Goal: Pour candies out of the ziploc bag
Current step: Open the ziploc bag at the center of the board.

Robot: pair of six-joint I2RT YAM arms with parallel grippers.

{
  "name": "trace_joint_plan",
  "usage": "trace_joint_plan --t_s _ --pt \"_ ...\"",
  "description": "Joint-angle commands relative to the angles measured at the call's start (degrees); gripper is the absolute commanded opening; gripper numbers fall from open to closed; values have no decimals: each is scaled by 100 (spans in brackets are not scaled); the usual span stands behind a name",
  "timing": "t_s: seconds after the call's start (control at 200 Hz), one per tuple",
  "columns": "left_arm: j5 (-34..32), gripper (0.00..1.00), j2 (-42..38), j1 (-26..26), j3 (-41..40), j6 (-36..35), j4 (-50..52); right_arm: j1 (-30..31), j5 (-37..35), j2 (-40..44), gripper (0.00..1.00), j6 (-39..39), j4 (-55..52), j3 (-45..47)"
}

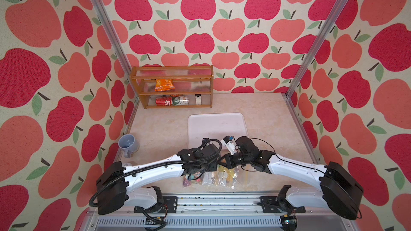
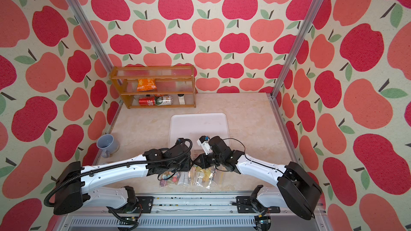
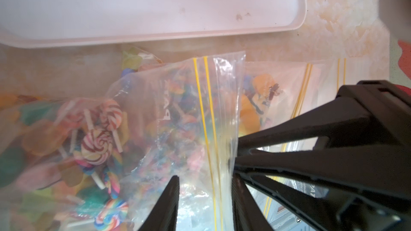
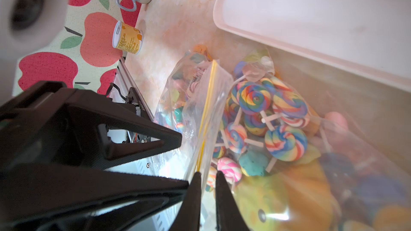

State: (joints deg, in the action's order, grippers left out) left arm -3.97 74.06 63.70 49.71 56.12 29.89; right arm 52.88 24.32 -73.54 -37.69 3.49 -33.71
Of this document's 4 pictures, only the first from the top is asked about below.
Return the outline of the ziploc bag of colourful candies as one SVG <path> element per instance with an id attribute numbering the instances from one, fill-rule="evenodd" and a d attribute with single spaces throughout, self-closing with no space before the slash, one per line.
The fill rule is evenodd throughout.
<path id="1" fill-rule="evenodd" d="M 186 174 L 183 180 L 183 187 L 201 186 L 203 184 L 204 173 Z"/>

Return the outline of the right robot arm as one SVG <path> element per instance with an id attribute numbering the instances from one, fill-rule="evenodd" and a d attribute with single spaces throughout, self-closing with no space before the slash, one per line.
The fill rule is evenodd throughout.
<path id="1" fill-rule="evenodd" d="M 287 194 L 290 186 L 284 186 L 284 194 L 277 198 L 287 212 L 303 206 L 323 207 L 348 220 L 362 219 L 360 205 L 364 189 L 340 164 L 295 161 L 274 151 L 260 150 L 254 139 L 246 136 L 238 139 L 226 136 L 222 145 L 229 153 L 218 163 L 227 169 L 250 165 L 257 172 L 287 176 L 316 188 L 314 194 L 299 195 L 297 191 Z"/>

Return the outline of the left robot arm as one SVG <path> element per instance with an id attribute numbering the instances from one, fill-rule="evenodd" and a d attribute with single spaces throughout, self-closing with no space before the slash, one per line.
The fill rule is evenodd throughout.
<path id="1" fill-rule="evenodd" d="M 96 193 L 89 200 L 99 215 L 119 210 L 126 202 L 137 207 L 152 208 L 161 202 L 161 191 L 145 185 L 185 175 L 215 172 L 224 144 L 205 138 L 197 148 L 183 149 L 164 160 L 145 165 L 125 166 L 121 161 L 111 164 L 96 181 Z"/>

